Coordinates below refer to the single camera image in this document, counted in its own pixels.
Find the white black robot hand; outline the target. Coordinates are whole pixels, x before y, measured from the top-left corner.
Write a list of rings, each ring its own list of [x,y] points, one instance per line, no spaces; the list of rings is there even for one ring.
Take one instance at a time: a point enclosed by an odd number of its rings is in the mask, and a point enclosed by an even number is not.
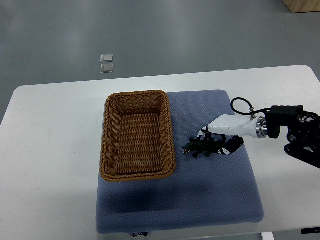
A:
[[[209,137],[210,134],[231,136],[231,138],[214,151],[219,155],[231,155],[243,144],[243,136],[251,136],[256,139],[264,139],[268,135],[267,124],[264,117],[250,119],[244,115],[221,115],[214,121],[203,127],[197,135],[197,139]]]

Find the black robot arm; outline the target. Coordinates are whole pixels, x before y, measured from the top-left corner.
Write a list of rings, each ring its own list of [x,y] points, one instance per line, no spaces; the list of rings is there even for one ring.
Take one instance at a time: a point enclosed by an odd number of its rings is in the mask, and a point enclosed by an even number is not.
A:
[[[237,100],[246,102],[249,112],[236,110],[234,102]],[[281,127],[287,127],[286,138],[289,144],[284,146],[285,153],[311,166],[320,167],[320,116],[318,114],[305,111],[302,105],[274,105],[255,111],[252,104],[242,97],[234,98],[230,107],[237,114],[249,116],[250,120],[254,119],[255,114],[264,114],[264,117],[253,124],[257,137],[268,136],[271,139],[277,139],[280,136]]]

